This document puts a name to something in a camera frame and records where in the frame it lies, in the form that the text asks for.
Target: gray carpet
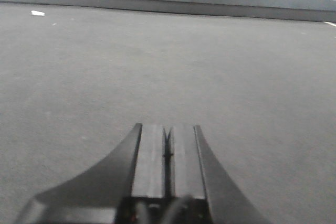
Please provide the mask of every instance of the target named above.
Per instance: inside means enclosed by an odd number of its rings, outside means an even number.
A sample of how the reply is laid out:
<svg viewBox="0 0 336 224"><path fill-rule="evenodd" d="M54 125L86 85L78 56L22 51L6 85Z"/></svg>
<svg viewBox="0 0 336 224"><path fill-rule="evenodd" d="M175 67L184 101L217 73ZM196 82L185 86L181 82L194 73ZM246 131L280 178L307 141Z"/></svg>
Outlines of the gray carpet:
<svg viewBox="0 0 336 224"><path fill-rule="evenodd" d="M0 4L0 28L1 223L136 122L200 124L274 223L336 219L335 27Z"/></svg>

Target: wire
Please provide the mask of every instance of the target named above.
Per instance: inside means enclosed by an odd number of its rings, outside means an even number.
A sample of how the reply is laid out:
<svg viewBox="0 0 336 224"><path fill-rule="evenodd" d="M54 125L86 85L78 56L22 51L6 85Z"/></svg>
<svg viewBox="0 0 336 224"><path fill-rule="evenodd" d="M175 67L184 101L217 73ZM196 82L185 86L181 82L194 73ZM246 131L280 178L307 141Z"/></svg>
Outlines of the wire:
<svg viewBox="0 0 336 224"><path fill-rule="evenodd" d="M147 205L140 201L135 206L138 217L138 224L150 224L150 217Z"/></svg>
<svg viewBox="0 0 336 224"><path fill-rule="evenodd" d="M188 206L193 202L193 197L190 195L179 198L170 204L166 213L162 217L160 224L173 224L175 219L179 216L184 206Z"/></svg>

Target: debris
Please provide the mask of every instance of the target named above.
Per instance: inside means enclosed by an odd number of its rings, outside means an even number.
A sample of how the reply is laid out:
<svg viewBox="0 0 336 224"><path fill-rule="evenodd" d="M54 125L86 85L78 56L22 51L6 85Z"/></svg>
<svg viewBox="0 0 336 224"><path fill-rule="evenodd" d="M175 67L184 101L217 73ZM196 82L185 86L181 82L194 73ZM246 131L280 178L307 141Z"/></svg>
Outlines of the debris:
<svg viewBox="0 0 336 224"><path fill-rule="evenodd" d="M33 16L45 16L46 14L43 13L43 12L38 12L38 11L36 11L36 10L33 10L33 11L32 11L32 15L33 15Z"/></svg>

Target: curved black edge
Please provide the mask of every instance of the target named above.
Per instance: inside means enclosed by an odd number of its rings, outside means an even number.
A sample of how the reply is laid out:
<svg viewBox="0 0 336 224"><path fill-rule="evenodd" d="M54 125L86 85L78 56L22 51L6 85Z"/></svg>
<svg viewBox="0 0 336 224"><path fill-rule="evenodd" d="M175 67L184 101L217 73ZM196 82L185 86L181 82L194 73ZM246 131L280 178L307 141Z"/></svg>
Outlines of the curved black edge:
<svg viewBox="0 0 336 224"><path fill-rule="evenodd" d="M36 195L14 224L111 224L124 197L131 195L142 124L104 159L84 173Z"/></svg>
<svg viewBox="0 0 336 224"><path fill-rule="evenodd" d="M244 196L210 149L200 126L195 126L203 180L214 224L270 224Z"/></svg>
<svg viewBox="0 0 336 224"><path fill-rule="evenodd" d="M334 0L0 0L0 2L336 22Z"/></svg>

